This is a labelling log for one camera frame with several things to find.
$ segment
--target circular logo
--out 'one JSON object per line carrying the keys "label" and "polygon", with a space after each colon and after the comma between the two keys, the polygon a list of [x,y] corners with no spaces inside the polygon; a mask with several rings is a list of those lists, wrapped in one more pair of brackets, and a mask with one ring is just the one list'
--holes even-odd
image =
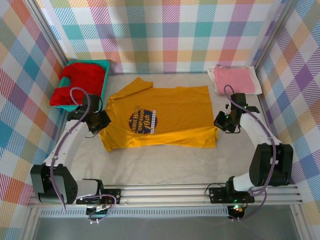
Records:
{"label": "circular logo", "polygon": [[135,134],[154,134],[158,124],[156,110],[149,111],[136,106],[128,120],[129,128]]}

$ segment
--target plaid wall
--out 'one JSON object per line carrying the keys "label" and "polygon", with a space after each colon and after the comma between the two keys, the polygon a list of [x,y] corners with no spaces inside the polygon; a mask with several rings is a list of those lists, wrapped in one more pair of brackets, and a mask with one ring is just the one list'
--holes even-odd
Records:
{"label": "plaid wall", "polygon": [[258,73],[272,131],[293,144],[292,178],[320,239],[320,0],[300,0]]}
{"label": "plaid wall", "polygon": [[51,151],[62,112],[50,107],[62,66],[23,0],[0,0],[0,240],[17,239],[32,164]]}
{"label": "plaid wall", "polygon": [[44,7],[37,1],[69,58],[108,59],[118,74],[250,65],[286,2],[50,0]]}

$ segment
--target teal tray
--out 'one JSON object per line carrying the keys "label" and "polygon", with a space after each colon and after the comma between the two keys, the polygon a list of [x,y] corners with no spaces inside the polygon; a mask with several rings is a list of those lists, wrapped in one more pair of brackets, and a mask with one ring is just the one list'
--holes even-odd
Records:
{"label": "teal tray", "polygon": [[[87,63],[87,64],[96,64],[99,65],[101,67],[103,67],[103,69],[105,70],[105,76],[104,76],[104,82],[103,82],[103,86],[102,86],[102,91],[101,91],[101,99],[102,102],[104,101],[104,97],[105,97],[105,91],[106,91],[106,86],[107,86],[107,79],[108,79],[108,73],[109,73],[109,68],[110,68],[110,62],[107,60],[74,60],[74,61],[70,61],[67,65],[71,65],[74,63]],[[67,77],[63,77],[60,81],[60,84],[58,86],[58,88],[61,87],[68,87],[70,86],[70,79]],[[68,112],[71,112],[73,110],[75,110],[78,106],[77,105],[56,105],[56,108],[59,109],[64,109]]]}

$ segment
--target red cloth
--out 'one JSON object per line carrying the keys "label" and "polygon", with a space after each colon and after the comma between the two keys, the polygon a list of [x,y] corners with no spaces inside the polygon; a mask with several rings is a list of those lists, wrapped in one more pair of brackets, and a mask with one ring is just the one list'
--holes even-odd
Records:
{"label": "red cloth", "polygon": [[[57,87],[51,97],[50,105],[75,105],[70,97],[70,89],[73,87],[82,88],[88,94],[101,96],[105,75],[106,71],[93,63],[76,62],[66,66],[59,80],[67,77],[70,79],[70,86]],[[78,104],[82,104],[85,95],[82,91],[73,90],[72,95]]]}

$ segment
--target yellow t-shirt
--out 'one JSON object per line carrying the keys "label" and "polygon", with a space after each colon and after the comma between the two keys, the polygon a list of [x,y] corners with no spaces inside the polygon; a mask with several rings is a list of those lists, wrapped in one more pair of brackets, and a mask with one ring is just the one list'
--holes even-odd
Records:
{"label": "yellow t-shirt", "polygon": [[100,137],[109,152],[160,144],[216,147],[207,86],[154,88],[138,77],[112,95],[105,110],[111,123]]}

